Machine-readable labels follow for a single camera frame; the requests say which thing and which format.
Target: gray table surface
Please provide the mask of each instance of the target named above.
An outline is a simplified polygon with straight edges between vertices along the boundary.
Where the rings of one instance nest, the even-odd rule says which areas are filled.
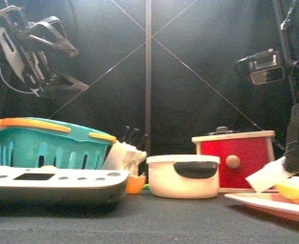
[[[0,243],[299,243],[299,222],[259,212],[223,194],[169,199],[125,194],[115,210],[0,207]]]

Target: white canister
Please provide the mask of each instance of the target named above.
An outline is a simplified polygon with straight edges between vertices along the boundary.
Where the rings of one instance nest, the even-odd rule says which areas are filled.
[[[169,198],[211,198],[219,193],[220,157],[172,154],[148,157],[149,190]]]

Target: vertical metal pole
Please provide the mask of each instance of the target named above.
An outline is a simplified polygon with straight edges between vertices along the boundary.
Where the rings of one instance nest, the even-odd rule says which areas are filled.
[[[280,35],[284,58],[285,61],[291,61],[292,56],[291,56],[289,44],[287,38],[287,23],[284,23],[285,19],[283,15],[281,0],[273,0],[273,11],[276,14],[276,22],[279,26],[279,35]],[[288,79],[288,85],[291,91],[291,99],[292,99],[292,103],[295,104],[297,102],[297,88],[296,88],[295,80],[291,75],[288,76],[287,79]]]
[[[151,0],[147,0],[147,99],[145,99],[145,134],[148,140],[145,144],[145,151],[151,155],[151,59],[152,59],[152,31],[151,31]]]

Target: teal plastic basket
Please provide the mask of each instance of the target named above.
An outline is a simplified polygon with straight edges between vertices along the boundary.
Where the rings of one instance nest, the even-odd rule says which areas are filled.
[[[21,168],[100,170],[115,136],[56,120],[26,118],[69,128],[69,132],[22,126],[0,128],[0,165]]]

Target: white plate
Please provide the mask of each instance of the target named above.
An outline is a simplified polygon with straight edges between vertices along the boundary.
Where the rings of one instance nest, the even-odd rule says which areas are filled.
[[[252,209],[299,221],[299,205],[279,193],[228,193],[225,197],[241,202]]]

